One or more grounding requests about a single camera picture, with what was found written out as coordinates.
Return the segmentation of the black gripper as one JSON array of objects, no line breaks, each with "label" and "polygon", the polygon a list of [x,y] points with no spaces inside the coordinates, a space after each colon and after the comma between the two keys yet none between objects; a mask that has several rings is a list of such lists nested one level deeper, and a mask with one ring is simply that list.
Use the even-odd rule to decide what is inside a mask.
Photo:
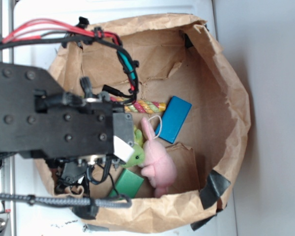
[{"label": "black gripper", "polygon": [[133,145],[132,116],[105,94],[83,98],[46,70],[0,62],[0,161],[16,153],[45,159],[65,189],[98,158],[127,163]]}]

